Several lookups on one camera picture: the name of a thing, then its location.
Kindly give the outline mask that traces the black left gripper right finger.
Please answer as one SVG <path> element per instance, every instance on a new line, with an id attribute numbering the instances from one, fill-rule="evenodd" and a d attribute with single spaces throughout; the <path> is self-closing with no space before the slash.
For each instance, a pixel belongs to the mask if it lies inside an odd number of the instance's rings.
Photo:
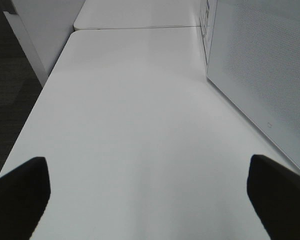
<path id="1" fill-rule="evenodd" d="M 300 175 L 271 158 L 250 159 L 247 195 L 272 240 L 300 240 Z"/>

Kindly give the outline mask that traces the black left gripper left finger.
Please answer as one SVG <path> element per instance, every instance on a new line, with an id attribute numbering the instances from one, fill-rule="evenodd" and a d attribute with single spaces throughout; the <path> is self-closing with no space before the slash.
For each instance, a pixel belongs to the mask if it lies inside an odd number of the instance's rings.
<path id="1" fill-rule="evenodd" d="M 29 240 L 50 196 L 44 157 L 34 157 L 0 177 L 0 240 Z"/>

